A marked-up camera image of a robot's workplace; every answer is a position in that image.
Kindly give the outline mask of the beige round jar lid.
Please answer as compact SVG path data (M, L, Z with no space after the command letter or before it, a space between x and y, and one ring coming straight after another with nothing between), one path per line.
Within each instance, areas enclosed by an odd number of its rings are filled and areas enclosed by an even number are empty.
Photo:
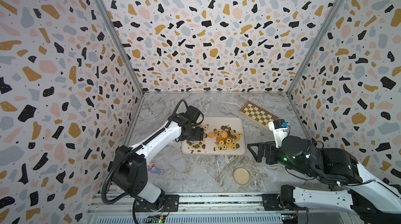
M237 168L233 172L233 179L238 185L246 185L250 180L249 172L244 168Z

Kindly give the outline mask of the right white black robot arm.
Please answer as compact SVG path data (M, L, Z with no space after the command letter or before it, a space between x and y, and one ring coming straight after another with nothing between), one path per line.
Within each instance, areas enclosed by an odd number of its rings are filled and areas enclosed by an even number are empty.
M401 187L388 185L371 174L349 152L338 148L317 148L309 139L287 136L280 145L272 142L247 145L256 162L281 164L340 191L306 190L283 185L277 203L266 209L301 210L327 208L358 215L371 224L386 224L401 219Z

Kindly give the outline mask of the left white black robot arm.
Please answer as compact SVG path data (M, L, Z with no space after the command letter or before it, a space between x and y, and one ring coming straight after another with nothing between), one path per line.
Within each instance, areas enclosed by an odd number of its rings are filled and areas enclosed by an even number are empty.
M200 142L204 139L201 124L204 114L189 106L185 100L186 111L178 113L179 106L173 110L166 123L143 141L132 146L116 149L115 158L110 166L101 189L103 204L111 205L130 196L145 202L158 210L165 202L165 192L148 181L148 165L169 143L184 140Z

